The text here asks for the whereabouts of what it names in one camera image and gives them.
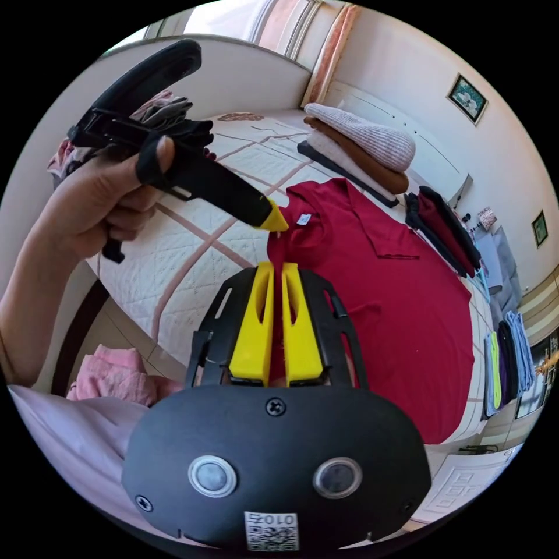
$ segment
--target headboard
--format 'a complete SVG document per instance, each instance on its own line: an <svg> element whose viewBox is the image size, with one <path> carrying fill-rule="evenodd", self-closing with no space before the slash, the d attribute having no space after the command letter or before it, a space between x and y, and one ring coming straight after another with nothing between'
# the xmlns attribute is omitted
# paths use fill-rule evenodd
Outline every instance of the headboard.
<svg viewBox="0 0 559 559"><path fill-rule="evenodd" d="M356 87L333 81L324 104L408 132L416 143L410 174L419 175L420 184L431 186L447 200L453 199L462 187L467 187L470 177L456 156L424 127L386 102Z"/></svg>

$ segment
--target red polo shirt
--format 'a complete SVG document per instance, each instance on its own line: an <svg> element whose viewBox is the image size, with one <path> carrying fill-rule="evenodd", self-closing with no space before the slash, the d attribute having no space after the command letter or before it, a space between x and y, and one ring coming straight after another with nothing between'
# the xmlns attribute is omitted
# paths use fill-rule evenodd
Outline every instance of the red polo shirt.
<svg viewBox="0 0 559 559"><path fill-rule="evenodd" d="M293 262L333 284L357 331L371 390L404 410L426 444L442 443L468 399L470 292L427 243L345 179L303 182L287 193L289 230L268 240L276 271ZM285 375L280 296L276 305L271 380Z"/></svg>

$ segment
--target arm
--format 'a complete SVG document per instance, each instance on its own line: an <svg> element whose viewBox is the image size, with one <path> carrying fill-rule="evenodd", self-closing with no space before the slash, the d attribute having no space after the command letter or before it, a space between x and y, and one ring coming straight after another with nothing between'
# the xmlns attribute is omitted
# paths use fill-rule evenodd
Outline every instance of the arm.
<svg viewBox="0 0 559 559"><path fill-rule="evenodd" d="M170 139L157 153L165 172L175 155ZM154 214L160 193L140 186L136 161L93 158L61 182L29 233L0 302L0 361L9 384L37 382L78 263L95 256L109 235L134 240Z"/></svg>
<svg viewBox="0 0 559 559"><path fill-rule="evenodd" d="M0 334L10 365L4 374L9 384L30 387L37 382L62 295L78 262L71 251L55 246L37 225L33 227L0 302Z"/></svg>

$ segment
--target stack of folded clothes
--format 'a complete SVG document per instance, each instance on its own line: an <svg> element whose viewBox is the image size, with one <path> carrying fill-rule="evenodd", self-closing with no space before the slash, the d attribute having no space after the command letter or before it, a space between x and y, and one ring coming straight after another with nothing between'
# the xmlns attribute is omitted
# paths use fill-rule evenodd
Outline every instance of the stack of folded clothes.
<svg viewBox="0 0 559 559"><path fill-rule="evenodd" d="M299 153L349 179L388 207L408 190L415 155L413 138L401 130L367 121L350 112L318 103L305 106L305 123L313 128Z"/></svg>
<svg viewBox="0 0 559 559"><path fill-rule="evenodd" d="M481 267L481 255L466 228L443 197L428 186L419 195L405 195L406 223L421 233L463 278L473 278Z"/></svg>

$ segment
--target blue folded clothes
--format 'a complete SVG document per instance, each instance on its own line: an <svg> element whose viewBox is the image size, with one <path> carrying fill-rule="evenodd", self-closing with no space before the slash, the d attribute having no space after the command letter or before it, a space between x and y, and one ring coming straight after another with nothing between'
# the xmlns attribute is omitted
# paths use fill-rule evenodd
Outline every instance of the blue folded clothes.
<svg viewBox="0 0 559 559"><path fill-rule="evenodd" d="M536 380L536 370L532 359L532 351L526 336L524 322L520 313L509 311L505 315L505 321L511 328L514 351L516 354L516 365L518 368L518 392L521 396L530 390Z"/></svg>

